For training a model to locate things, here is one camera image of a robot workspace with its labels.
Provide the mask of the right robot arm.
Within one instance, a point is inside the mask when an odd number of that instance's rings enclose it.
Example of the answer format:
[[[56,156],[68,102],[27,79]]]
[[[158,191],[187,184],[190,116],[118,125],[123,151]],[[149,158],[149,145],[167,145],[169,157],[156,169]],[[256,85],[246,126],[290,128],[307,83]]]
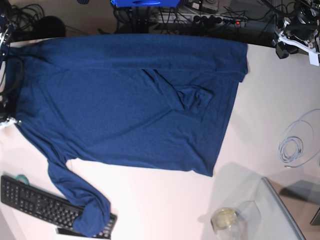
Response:
[[[0,4],[0,65],[2,68],[2,63],[4,63],[4,67],[3,67],[4,71],[0,80],[0,85],[4,83],[7,63],[9,59],[16,59],[20,65],[19,74],[14,80],[14,82],[9,86],[4,87],[4,89],[0,91],[0,96],[2,97],[2,99],[0,100],[0,125],[1,126],[3,126],[4,124],[8,124],[9,122],[13,122],[13,123],[17,122],[9,114],[8,107],[7,107],[7,103],[8,103],[7,96],[20,83],[22,79],[22,73],[24,71],[24,63],[22,62],[22,60],[17,56],[10,55],[12,33],[15,29],[11,18],[12,18],[11,5],[9,3],[8,4],[1,3]]]

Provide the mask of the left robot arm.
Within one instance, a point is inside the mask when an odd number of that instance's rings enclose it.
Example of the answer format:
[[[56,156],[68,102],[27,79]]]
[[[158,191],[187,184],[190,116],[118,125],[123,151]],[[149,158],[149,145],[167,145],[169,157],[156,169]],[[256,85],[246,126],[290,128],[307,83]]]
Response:
[[[320,2],[296,0],[293,11],[277,20],[273,45],[279,59],[303,51],[311,65],[319,66]]]

